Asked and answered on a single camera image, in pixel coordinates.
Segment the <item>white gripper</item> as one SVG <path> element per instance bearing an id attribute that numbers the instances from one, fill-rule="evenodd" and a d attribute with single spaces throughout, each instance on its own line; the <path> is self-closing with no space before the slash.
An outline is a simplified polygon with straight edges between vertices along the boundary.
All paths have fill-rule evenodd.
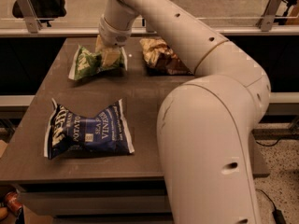
<path id="1" fill-rule="evenodd" d="M 95 52 L 102 49 L 102 66 L 111 68 L 119 65 L 121 50 L 119 48 L 104 48 L 103 43 L 108 47 L 123 47 L 132 33 L 133 18 L 124 14 L 103 15 L 99 21 L 99 35 L 95 42 Z"/>

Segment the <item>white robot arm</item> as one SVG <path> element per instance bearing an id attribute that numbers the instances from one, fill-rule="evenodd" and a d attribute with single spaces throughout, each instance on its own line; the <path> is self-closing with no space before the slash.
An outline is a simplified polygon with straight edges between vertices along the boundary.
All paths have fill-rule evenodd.
<path id="1" fill-rule="evenodd" d="M 225 36 L 169 0 L 108 0 L 99 24 L 123 46 L 142 16 L 195 78 L 164 99 L 157 140 L 175 224 L 262 224 L 249 137 L 264 116 L 270 82 Z"/>

